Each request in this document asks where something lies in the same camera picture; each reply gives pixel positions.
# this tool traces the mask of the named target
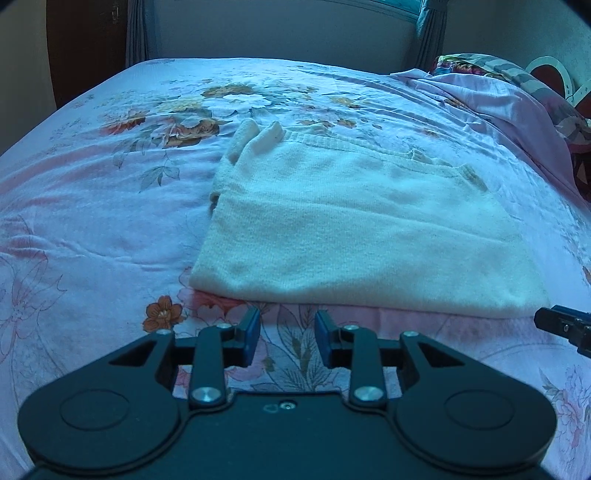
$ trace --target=knit sweater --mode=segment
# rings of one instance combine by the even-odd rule
[[[195,289],[273,303],[508,318],[548,306],[517,226],[469,165],[321,125],[246,120],[220,161]]]

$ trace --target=wooden door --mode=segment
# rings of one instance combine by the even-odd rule
[[[47,0],[47,50],[58,108],[125,68],[127,0]]]

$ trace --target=pillow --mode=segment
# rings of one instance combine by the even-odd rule
[[[459,53],[440,56],[431,74],[452,72],[491,76],[518,86],[543,105],[571,154],[591,152],[591,127],[587,120],[565,98],[516,64],[492,55]]]

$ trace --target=circular gripper mount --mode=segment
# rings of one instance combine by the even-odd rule
[[[396,403],[394,423],[413,450],[477,475],[541,462],[557,418],[539,391],[424,336],[401,343],[418,381]],[[401,383],[408,373],[399,372]]]

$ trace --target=bed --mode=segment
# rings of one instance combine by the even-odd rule
[[[523,110],[517,87],[504,87],[513,96],[495,108],[528,121],[505,128],[479,109],[479,82],[491,81],[502,83],[286,60],[152,60],[29,133],[0,157],[0,477],[16,480],[31,467],[16,418],[34,390],[146,332],[195,336],[246,312],[252,302],[189,286],[217,162],[246,118],[321,123],[380,147],[469,163],[518,225],[552,303],[591,311],[591,213],[569,151],[558,133],[528,126],[553,129],[550,117]],[[447,90],[435,88],[444,83]],[[315,312],[324,308],[338,325],[382,338],[419,331],[538,388],[559,419],[543,465],[561,480],[591,473],[591,361],[532,318],[254,305],[261,340],[249,368],[226,370],[228,388],[346,393],[348,372],[327,370],[312,341]],[[174,395],[187,395],[189,374],[179,370]],[[393,369],[385,375],[388,394],[400,394]]]

